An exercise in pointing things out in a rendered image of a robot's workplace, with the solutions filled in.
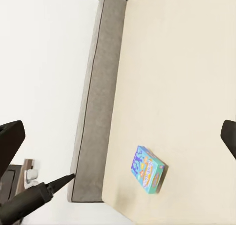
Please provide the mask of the board game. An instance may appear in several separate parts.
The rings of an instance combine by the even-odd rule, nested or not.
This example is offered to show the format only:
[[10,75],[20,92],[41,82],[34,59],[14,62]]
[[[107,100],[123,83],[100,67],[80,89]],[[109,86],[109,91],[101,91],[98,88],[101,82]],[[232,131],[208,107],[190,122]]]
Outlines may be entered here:
[[130,171],[148,194],[154,195],[165,164],[144,146],[137,147]]

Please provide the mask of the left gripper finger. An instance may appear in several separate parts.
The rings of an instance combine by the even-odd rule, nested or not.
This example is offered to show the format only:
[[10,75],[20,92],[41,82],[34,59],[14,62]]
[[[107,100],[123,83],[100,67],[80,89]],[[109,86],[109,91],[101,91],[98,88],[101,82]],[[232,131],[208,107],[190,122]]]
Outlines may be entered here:
[[53,198],[53,194],[55,194],[59,189],[69,183],[73,178],[75,178],[75,174],[67,175],[59,180],[53,181],[47,185],[47,190],[50,194],[50,197]]

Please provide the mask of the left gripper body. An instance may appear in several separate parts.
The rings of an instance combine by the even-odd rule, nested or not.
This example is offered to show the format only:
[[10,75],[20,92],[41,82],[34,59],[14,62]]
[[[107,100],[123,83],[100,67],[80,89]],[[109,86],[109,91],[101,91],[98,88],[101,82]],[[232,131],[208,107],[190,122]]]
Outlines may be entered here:
[[31,212],[50,202],[52,198],[47,190],[47,185],[42,182],[17,194],[13,197],[13,200],[21,218],[24,218]]

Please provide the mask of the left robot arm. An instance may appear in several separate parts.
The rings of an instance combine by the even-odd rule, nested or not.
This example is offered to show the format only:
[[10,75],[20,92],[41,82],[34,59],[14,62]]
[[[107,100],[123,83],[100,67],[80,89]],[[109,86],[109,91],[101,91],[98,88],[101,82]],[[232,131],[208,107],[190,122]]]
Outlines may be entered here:
[[4,203],[0,203],[0,220],[3,225],[12,225],[44,204],[50,202],[59,189],[69,183],[75,174],[67,175],[48,185],[35,181],[38,178],[38,169],[25,170],[26,190],[17,194]]

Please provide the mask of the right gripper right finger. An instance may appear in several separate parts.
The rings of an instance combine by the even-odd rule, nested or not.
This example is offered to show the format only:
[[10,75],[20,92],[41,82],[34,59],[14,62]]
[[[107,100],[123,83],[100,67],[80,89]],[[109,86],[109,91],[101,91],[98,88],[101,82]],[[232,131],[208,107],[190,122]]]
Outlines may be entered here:
[[220,137],[236,159],[236,121],[225,120]]

